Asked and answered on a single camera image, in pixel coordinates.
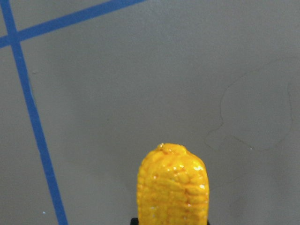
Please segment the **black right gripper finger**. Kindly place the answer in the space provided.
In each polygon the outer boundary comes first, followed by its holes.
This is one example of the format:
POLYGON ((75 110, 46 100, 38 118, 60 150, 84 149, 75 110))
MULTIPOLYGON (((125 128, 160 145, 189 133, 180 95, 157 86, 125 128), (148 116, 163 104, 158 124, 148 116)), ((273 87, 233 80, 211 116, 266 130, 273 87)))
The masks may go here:
POLYGON ((130 225, 138 225, 138 218, 131 218, 130 225))

